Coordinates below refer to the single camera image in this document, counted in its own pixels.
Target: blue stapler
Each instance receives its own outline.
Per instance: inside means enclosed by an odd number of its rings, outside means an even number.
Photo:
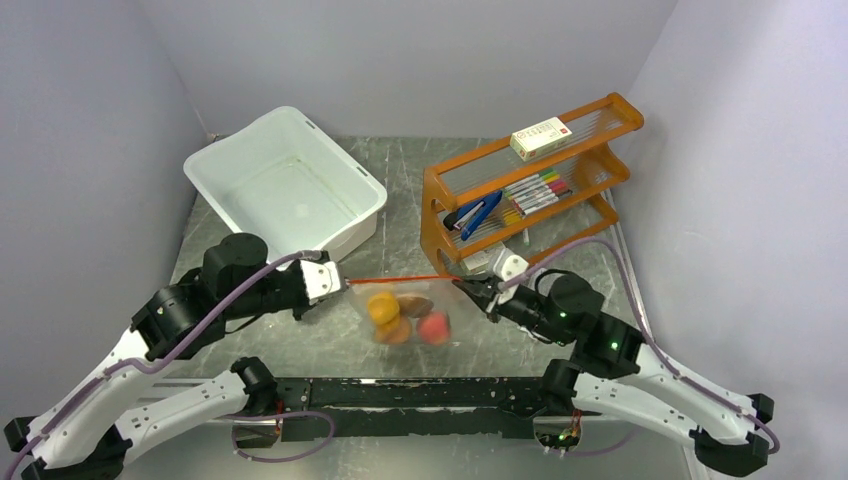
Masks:
[[[485,197],[463,205],[459,210],[446,216],[443,220],[445,228],[448,230],[460,230],[460,238],[465,241],[477,230],[477,227],[483,223],[483,220],[492,213],[492,210],[501,201],[503,193],[490,193]]]

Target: plastic bag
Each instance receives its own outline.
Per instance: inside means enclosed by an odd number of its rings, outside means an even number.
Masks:
[[[363,331],[386,345],[456,346],[469,329],[455,323],[482,316],[449,278],[353,284],[345,295]]]

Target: plastic container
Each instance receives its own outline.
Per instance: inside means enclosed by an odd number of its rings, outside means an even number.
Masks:
[[[472,319],[482,318],[449,278],[354,284],[345,296],[364,334],[386,345],[458,346],[479,332]]]
[[[386,189],[293,107],[278,108],[186,160],[186,176],[268,258],[304,249],[341,260],[377,229]]]

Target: blue object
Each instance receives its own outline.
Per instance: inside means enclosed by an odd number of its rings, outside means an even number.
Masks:
[[[479,227],[480,224],[483,223],[483,220],[485,220],[486,217],[489,216],[490,213],[492,213],[492,210],[494,210],[495,207],[498,205],[498,202],[501,201],[501,197],[503,197],[503,193],[498,190],[495,193],[490,193],[483,198],[477,199],[467,205],[463,205],[462,207],[460,207],[459,210],[456,211],[458,218],[462,218],[463,216],[465,216],[465,214],[473,210],[474,207],[476,207],[478,204],[483,204],[483,206],[477,210],[474,216],[471,217],[471,219],[468,220],[465,225],[463,225],[459,238],[461,238],[463,241],[468,240],[468,238],[471,237],[474,231],[477,230],[477,227]]]

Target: small cardboard box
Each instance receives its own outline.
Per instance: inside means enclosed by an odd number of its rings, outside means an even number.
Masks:
[[[553,117],[512,134],[509,146],[525,162],[541,158],[568,143],[571,130]]]

